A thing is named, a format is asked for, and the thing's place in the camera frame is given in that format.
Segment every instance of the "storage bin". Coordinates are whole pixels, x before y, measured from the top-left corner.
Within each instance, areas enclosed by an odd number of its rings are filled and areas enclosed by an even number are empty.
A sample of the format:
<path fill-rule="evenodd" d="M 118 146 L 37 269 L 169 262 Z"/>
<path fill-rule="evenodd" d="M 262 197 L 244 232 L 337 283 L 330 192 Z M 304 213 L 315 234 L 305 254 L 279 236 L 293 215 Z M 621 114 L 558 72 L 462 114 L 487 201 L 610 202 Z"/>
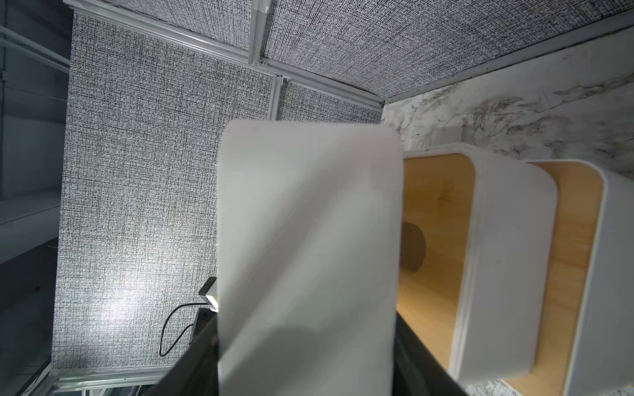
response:
<path fill-rule="evenodd" d="M 461 384 L 533 365 L 556 204 L 534 165 L 467 144 L 406 153 L 398 311 Z"/>
<path fill-rule="evenodd" d="M 634 383 L 634 182 L 580 160 L 535 161 L 559 204 L 535 365 L 523 396 L 598 395 Z"/>

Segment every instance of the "black cable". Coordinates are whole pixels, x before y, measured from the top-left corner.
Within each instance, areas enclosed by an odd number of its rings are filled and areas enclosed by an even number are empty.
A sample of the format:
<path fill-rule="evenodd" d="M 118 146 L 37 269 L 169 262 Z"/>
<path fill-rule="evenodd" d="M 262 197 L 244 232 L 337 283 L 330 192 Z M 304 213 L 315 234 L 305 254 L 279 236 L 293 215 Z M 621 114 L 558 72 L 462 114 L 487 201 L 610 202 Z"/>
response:
<path fill-rule="evenodd" d="M 190 324 L 189 326 L 185 327 L 185 329 L 181 332 L 181 335 L 178 336 L 178 338 L 176 339 L 176 341 L 174 341 L 174 343 L 172 344 L 171 347 L 169 347 L 169 349 L 167 350 L 166 353 L 162 353 L 161 351 L 163 351 L 163 335 L 165 334 L 165 328 L 167 327 L 167 322 L 169 322 L 169 318 L 172 317 L 172 315 L 174 315 L 174 313 L 183 308 L 183 307 L 189 307 L 192 305 L 208 305 L 206 302 L 190 302 L 187 304 L 181 304 L 178 307 L 174 308 L 174 310 L 167 316 L 167 319 L 165 319 L 165 323 L 163 323 L 163 330 L 161 330 L 160 332 L 160 342 L 158 343 L 158 355 L 161 357 L 165 357 L 167 356 L 167 354 L 169 353 L 169 351 L 172 350 L 172 348 L 174 348 L 174 346 L 176 345 L 176 343 L 178 342 L 178 340 L 181 339 L 181 337 L 183 336 L 183 334 L 185 334 L 185 331 L 187 331 L 188 328 L 192 327 L 194 324 Z"/>

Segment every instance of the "aluminum frame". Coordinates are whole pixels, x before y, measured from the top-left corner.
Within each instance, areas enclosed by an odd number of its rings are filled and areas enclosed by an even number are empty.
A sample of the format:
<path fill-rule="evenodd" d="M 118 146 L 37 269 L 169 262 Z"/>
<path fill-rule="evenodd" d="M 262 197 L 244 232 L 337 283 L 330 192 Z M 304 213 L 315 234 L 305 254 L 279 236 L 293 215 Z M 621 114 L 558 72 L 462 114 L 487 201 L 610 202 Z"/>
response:
<path fill-rule="evenodd" d="M 249 30 L 249 65 L 260 63 L 260 53 L 264 42 L 266 19 L 269 15 L 271 0 L 253 0 L 251 2 L 251 26 Z"/>
<path fill-rule="evenodd" d="M 75 390 L 153 385 L 158 383 L 171 369 L 172 366 L 141 366 L 51 370 L 30 395 L 45 396 Z"/>
<path fill-rule="evenodd" d="M 113 6 L 101 0 L 64 0 L 64 3 L 78 13 L 113 23 L 125 29 L 171 42 L 271 76 L 282 75 L 298 85 L 335 96 L 355 105 L 378 111 L 383 109 L 384 99 L 378 95 L 263 57 L 257 64 L 250 65 L 249 52 L 244 49 L 221 43 L 135 11 Z"/>
<path fill-rule="evenodd" d="M 17 49 L 38 62 L 53 67 L 66 74 L 70 73 L 70 60 L 64 58 L 62 55 L 51 51 L 35 41 L 31 41 L 23 35 L 18 34 L 2 25 L 0 25 L 0 34 L 5 36 L 0 37 L 0 46 Z"/>
<path fill-rule="evenodd" d="M 271 97 L 269 98 L 269 115 L 267 120 L 275 121 L 277 119 L 277 111 L 280 107 L 281 87 L 284 84 L 284 76 L 276 75 L 273 77 L 271 84 Z"/>

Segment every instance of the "white marble surface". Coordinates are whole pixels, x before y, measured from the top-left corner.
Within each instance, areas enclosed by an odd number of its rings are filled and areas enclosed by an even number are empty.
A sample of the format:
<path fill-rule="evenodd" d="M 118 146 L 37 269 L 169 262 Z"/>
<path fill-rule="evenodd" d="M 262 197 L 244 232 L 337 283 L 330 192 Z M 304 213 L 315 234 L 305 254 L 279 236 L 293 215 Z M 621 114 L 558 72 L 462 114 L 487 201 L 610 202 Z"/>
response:
<path fill-rule="evenodd" d="M 478 385 L 468 385 L 465 387 L 465 391 L 471 396 L 522 396 L 504 381 L 488 381 Z M 603 396 L 632 396 L 633 392 L 634 388 L 627 387 Z"/>
<path fill-rule="evenodd" d="M 634 28 L 386 105 L 406 150 L 465 142 L 634 178 Z"/>

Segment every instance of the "ceiling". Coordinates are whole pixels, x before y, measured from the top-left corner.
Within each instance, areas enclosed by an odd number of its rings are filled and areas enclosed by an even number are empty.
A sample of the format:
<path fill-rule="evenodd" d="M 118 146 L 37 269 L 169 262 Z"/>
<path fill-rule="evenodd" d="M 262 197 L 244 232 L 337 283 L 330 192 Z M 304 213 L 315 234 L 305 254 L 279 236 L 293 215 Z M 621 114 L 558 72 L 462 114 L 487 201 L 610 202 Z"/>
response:
<path fill-rule="evenodd" d="M 116 0 L 243 49 L 248 0 Z M 382 97 L 634 8 L 634 0 L 273 0 L 262 54 Z"/>

